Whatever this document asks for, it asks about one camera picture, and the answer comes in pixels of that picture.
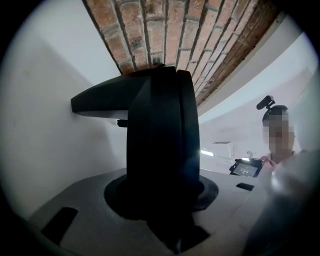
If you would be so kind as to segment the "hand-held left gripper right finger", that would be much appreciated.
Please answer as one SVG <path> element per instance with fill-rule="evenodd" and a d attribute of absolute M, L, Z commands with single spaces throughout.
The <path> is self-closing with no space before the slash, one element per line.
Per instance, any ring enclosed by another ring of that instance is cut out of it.
<path fill-rule="evenodd" d="M 201 169 L 200 174 L 217 185 L 218 194 L 205 210 L 198 211 L 193 215 L 195 223 L 209 233 L 211 240 L 226 240 L 228 238 L 235 240 L 238 237 L 246 239 L 251 228 L 246 227 L 237 218 L 242 218 L 239 210 L 251 192 L 239 188 L 237 185 L 244 183 L 256 188 L 259 186 L 259 179 L 206 169 Z"/>

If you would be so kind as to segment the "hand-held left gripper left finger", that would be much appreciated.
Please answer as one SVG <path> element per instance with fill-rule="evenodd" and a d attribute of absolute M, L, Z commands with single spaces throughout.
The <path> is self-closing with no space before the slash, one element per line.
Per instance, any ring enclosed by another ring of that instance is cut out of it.
<path fill-rule="evenodd" d="M 122 218 L 105 202 L 106 185 L 125 173 L 122 168 L 79 180 L 44 203 L 28 219 L 36 237 L 58 256 L 173 256 L 145 221 Z M 63 207 L 77 214 L 56 245 L 41 231 Z"/>

